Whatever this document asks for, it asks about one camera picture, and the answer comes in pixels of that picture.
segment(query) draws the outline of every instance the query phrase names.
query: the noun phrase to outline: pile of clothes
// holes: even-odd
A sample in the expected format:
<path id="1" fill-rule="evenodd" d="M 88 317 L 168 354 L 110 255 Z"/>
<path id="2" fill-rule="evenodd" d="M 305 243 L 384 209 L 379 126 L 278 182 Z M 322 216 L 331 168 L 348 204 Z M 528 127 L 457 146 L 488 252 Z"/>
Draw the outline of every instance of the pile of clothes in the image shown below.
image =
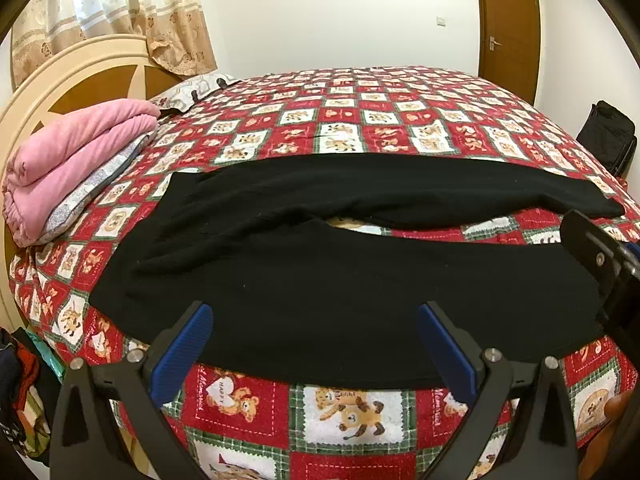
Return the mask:
<path id="1" fill-rule="evenodd" d="M 49 465 L 60 377 L 24 329 L 0 328 L 0 430 L 22 455 Z"/>
<path id="2" fill-rule="evenodd" d="M 6 165 L 3 215 L 19 247 L 62 234 L 151 141 L 160 110 L 117 99 L 82 108 L 25 140 Z"/>

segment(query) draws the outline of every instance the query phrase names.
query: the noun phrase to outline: door handle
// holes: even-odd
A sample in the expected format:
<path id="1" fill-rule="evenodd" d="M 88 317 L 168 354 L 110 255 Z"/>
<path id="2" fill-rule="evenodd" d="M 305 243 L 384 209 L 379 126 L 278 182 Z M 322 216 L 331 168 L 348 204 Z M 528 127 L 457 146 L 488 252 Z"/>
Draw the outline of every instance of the door handle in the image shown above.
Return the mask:
<path id="1" fill-rule="evenodd" d="M 498 43 L 497 41 L 495 41 L 495 38 L 493 36 L 489 36 L 489 50 L 493 52 L 495 45 L 502 46 L 501 43 Z"/>

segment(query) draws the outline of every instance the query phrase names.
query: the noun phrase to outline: red cloth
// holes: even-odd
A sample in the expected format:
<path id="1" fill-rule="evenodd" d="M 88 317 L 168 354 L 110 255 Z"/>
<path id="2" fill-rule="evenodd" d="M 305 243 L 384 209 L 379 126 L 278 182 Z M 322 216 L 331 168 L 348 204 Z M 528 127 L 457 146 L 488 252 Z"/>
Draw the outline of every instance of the red cloth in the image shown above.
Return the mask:
<path id="1" fill-rule="evenodd" d="M 16 355 L 22 364 L 22 376 L 20 377 L 20 389 L 18 390 L 18 397 L 14 402 L 14 410 L 24 410 L 24 404 L 27 401 L 27 392 L 31 385 L 38 378 L 40 372 L 40 362 L 37 357 L 33 355 L 27 347 L 14 339 L 17 345 L 18 351 Z"/>

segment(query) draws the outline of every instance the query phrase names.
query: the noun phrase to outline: bed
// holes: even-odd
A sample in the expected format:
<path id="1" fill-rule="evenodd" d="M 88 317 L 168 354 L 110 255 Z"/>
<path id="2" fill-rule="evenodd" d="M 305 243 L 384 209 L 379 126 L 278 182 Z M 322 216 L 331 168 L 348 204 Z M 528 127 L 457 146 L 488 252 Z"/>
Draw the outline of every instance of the bed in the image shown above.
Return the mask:
<path id="1" fill-rule="evenodd" d="M 174 84 L 175 77 L 154 66 L 135 38 L 97 38 L 38 70 L 0 118 L 2 131 L 13 133 L 0 146 L 2 163 L 16 142 L 57 113 L 126 95 L 150 97 Z M 640 207 L 620 184 L 552 121 L 492 83 L 419 66 L 266 75 L 162 118 L 156 140 L 60 238 L 17 251 L 5 235 L 0 319 L 14 326 L 30 323 L 66 362 L 75 356 L 91 364 L 116 362 L 145 345 L 119 331 L 87 298 L 118 242 L 153 210 L 173 172 L 211 171 L 272 156 L 356 152 L 488 158 L 586 178 L 626 210 L 623 217 L 597 223 L 618 240 L 640 238 Z M 424 232 L 351 219 L 330 223 L 385 236 L 534 244 L 558 242 L 560 221 L 531 209 Z M 286 288 L 286 277 L 274 286 Z M 633 387 L 637 374 L 606 337 L 566 356 L 563 368 L 583 444 L 604 421 L 606 400 Z M 212 392 L 219 393 L 224 410 Z M 320 479 L 368 477 L 375 469 L 379 478 L 404 480 L 429 465 L 466 410 L 441 388 L 356 393 L 384 403 L 384 433 L 343 439 L 337 405 L 354 392 L 274 383 L 205 365 L 192 368 L 163 411 L 207 472 L 250 468 L 264 478 Z M 491 467 L 513 407 L 505 406 L 474 476 Z M 126 410 L 115 402 L 113 408 L 118 423 L 132 432 Z"/>

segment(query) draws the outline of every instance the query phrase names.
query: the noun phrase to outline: curtain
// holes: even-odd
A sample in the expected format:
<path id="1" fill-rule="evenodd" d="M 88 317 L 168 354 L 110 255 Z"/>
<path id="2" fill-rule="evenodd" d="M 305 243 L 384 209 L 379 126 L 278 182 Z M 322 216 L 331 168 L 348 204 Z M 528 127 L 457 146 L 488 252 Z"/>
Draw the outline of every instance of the curtain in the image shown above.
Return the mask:
<path id="1" fill-rule="evenodd" d="M 14 23 L 14 86 L 64 48 L 117 33 L 145 36 L 152 59 L 176 74 L 216 68 L 200 0 L 31 0 Z"/>

